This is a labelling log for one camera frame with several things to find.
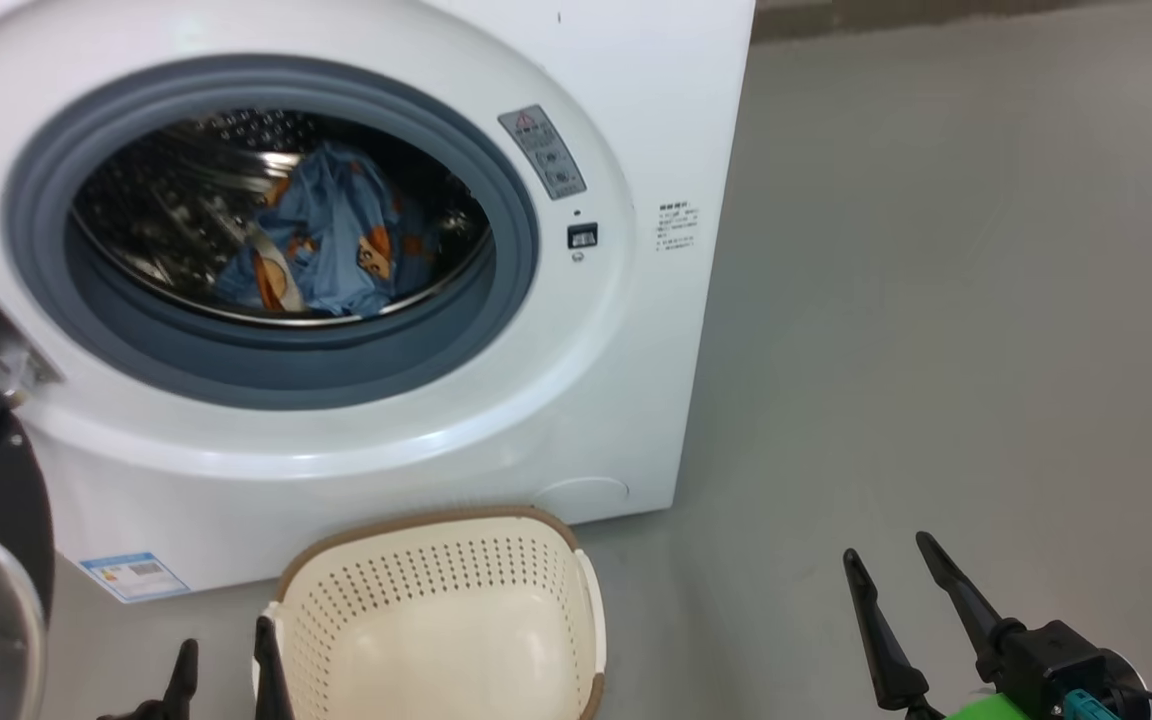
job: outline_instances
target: white washing machine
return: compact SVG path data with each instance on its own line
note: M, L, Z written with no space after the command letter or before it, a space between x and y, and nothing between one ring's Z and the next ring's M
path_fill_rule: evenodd
M751 15L0 1L0 389L60 552L138 601L410 511L669 506ZM420 202L429 278L209 295L324 142Z

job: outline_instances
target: warning label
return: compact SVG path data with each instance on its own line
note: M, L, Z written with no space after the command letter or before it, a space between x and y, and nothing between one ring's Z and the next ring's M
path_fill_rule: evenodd
M667 202L657 219L657 252L695 245L699 225L700 210L691 202Z
M585 179L581 176L571 152L567 151L562 136L550 122L550 115L540 105L514 109L498 118L518 149L524 151L536 176L545 185L552 200L578 192L585 192Z

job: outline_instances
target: perforated basket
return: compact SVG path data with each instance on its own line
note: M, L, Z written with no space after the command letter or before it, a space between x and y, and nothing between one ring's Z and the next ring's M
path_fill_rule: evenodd
M589 720L602 698L593 566L530 507L317 543L264 615L296 720Z

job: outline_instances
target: gray floor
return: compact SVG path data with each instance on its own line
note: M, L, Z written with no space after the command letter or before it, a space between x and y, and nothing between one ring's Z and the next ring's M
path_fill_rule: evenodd
M756 47L677 506L579 530L600 717L893 717L847 546L958 707L980 683L918 529L1152 685L1152 3ZM270 584L120 606L60 573L47 720L154 697L184 637L194 717L251 715Z

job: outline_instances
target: stainless steel drum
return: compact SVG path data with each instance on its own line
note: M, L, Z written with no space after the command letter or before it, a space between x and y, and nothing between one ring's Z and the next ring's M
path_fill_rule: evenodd
M362 323L355 314L228 305L212 291L220 270L247 242L252 214L325 141L369 152L439 232L433 281L396 297L381 314L441 291L492 243L465 184L430 156L370 128L288 109L227 111L151 132L88 177L71 213L88 240L134 281L198 313L280 327Z

